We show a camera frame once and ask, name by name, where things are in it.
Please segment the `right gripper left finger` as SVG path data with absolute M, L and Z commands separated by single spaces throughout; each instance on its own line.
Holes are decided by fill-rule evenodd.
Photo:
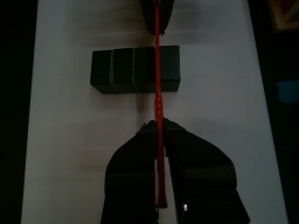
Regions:
M 109 159 L 100 224 L 157 224 L 154 134 L 154 121 L 150 121 Z

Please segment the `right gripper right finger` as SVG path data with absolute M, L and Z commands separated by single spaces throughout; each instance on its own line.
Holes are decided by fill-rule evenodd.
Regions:
M 162 121 L 177 224 L 248 224 L 236 170 L 217 146 Z

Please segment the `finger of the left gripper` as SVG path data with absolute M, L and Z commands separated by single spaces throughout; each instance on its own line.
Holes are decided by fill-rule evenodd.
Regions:
M 160 34 L 164 35 L 164 31 L 169 24 L 172 12 L 173 12 L 175 0 L 160 0 L 158 11 L 160 11 Z
M 154 0 L 138 0 L 142 18 L 144 18 L 144 25 L 145 29 L 148 30 L 149 34 L 154 34 Z

